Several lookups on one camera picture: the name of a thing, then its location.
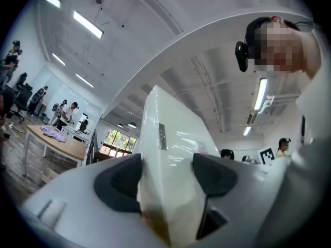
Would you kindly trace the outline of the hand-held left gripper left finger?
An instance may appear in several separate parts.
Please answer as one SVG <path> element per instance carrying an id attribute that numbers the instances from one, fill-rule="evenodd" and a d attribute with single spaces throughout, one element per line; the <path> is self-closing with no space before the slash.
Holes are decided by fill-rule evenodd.
<path id="1" fill-rule="evenodd" d="M 19 208 L 50 248 L 167 248 L 142 220 L 139 154 L 68 170 Z"/>

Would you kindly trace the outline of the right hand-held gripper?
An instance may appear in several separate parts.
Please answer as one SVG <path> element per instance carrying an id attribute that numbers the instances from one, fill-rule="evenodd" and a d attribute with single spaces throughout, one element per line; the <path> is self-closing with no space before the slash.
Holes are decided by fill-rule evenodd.
<path id="1" fill-rule="evenodd" d="M 260 164 L 263 164 L 263 165 L 272 165 L 272 163 L 275 159 L 274 153 L 270 146 L 257 150 L 257 155 L 258 155 Z"/>

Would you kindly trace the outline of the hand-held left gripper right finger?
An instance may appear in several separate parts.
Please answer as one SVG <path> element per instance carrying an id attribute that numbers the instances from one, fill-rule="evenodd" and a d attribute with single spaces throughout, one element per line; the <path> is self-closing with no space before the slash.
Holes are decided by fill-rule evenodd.
<path id="1" fill-rule="evenodd" d="M 205 203 L 192 248 L 262 248 L 259 234 L 287 166 L 287 160 L 267 166 L 194 154 L 192 170 Z"/>

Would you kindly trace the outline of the person's left forearm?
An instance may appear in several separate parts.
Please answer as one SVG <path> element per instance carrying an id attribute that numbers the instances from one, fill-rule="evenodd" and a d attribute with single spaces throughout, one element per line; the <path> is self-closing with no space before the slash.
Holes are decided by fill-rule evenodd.
<path id="1" fill-rule="evenodd" d="M 331 139 L 317 139 L 293 153 L 255 248 L 276 248 L 289 240 L 316 212 L 330 185 Z"/>

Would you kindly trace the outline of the ceiling air conditioner unit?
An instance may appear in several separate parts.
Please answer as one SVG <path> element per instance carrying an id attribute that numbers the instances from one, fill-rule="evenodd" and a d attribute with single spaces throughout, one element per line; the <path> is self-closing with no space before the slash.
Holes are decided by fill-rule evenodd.
<path id="1" fill-rule="evenodd" d="M 256 117 L 258 115 L 258 112 L 259 111 L 256 111 L 254 109 L 251 109 L 249 114 L 248 114 L 248 117 L 247 117 L 247 121 L 246 121 L 246 125 L 250 126 L 250 125 L 253 125 L 255 120 L 256 120 Z"/>

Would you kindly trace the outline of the white plastic bin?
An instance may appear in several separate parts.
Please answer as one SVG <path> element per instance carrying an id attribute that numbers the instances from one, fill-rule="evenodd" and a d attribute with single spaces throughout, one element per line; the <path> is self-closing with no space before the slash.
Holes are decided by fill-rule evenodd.
<path id="1" fill-rule="evenodd" d="M 58 177 L 58 173 L 56 173 L 50 168 L 47 168 L 41 172 L 41 179 L 44 183 L 49 183 L 50 181 L 54 180 L 56 177 Z"/>

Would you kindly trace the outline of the dark brown cabinet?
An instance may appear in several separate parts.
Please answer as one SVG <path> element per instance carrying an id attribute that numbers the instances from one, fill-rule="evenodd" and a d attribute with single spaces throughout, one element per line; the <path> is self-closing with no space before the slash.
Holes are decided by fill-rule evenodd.
<path id="1" fill-rule="evenodd" d="M 104 154 L 102 152 L 96 151 L 96 152 L 94 152 L 94 157 L 93 157 L 92 163 L 101 162 L 101 161 L 108 160 L 108 159 L 111 159 L 111 158 L 114 158 L 114 157 L 110 156 L 110 155 L 107 155 L 107 154 Z"/>

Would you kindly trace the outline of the metal stair railing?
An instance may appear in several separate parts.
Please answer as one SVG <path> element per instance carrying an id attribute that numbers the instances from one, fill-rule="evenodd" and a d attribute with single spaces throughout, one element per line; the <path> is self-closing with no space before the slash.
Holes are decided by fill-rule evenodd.
<path id="1" fill-rule="evenodd" d="M 88 143 L 86 155 L 85 155 L 85 165 L 93 164 L 94 154 L 99 151 L 98 148 L 98 138 L 96 130 L 93 131 L 92 137 Z"/>

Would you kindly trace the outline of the white-legged wooden table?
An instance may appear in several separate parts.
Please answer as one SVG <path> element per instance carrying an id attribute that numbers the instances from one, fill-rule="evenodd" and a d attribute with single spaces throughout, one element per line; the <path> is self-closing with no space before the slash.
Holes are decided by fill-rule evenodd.
<path id="1" fill-rule="evenodd" d="M 77 163 L 77 167 L 83 165 L 87 145 L 85 143 L 79 142 L 74 138 L 67 138 L 65 142 L 59 142 L 54 138 L 48 137 L 43 134 L 41 129 L 42 126 L 39 125 L 27 125 L 26 135 L 24 140 L 24 149 L 22 157 L 22 175 L 26 176 L 26 166 L 27 166 L 27 154 L 29 147 L 29 140 L 32 136 L 39 143 L 43 145 L 43 157 L 46 158 L 47 150 L 50 149 L 61 156 L 67 157 Z"/>

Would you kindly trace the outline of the person's white shirt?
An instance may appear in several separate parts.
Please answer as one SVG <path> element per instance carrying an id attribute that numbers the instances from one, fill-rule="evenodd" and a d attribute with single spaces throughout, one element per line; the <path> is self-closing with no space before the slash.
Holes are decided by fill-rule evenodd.
<path id="1" fill-rule="evenodd" d="M 331 137 L 331 61 L 324 62 L 312 79 L 304 73 L 298 78 L 296 105 L 305 119 L 304 132 L 299 130 L 300 147 Z"/>

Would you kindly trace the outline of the white table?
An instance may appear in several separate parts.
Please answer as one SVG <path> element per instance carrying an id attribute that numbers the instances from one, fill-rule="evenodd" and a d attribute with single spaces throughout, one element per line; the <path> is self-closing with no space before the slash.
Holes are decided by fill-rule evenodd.
<path id="1" fill-rule="evenodd" d="M 62 127 L 62 133 L 65 135 L 72 136 L 72 137 L 75 136 L 78 139 L 83 140 L 85 143 L 89 142 L 91 140 L 90 134 L 84 134 L 83 132 L 80 132 L 71 126 Z"/>

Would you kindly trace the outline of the large glass window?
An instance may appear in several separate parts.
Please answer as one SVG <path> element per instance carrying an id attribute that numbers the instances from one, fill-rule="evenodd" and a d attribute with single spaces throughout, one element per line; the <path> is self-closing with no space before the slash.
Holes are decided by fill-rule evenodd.
<path id="1" fill-rule="evenodd" d="M 136 142 L 136 138 L 110 129 L 99 151 L 110 157 L 123 157 L 132 154 Z"/>

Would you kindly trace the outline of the purple cloth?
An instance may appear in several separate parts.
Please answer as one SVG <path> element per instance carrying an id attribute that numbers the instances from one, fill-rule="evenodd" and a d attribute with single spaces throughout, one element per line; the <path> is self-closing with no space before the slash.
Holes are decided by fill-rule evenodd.
<path id="1" fill-rule="evenodd" d="M 40 129 L 42 130 L 43 135 L 58 142 L 65 143 L 67 140 L 67 138 L 58 129 L 54 129 L 52 126 L 41 126 Z"/>

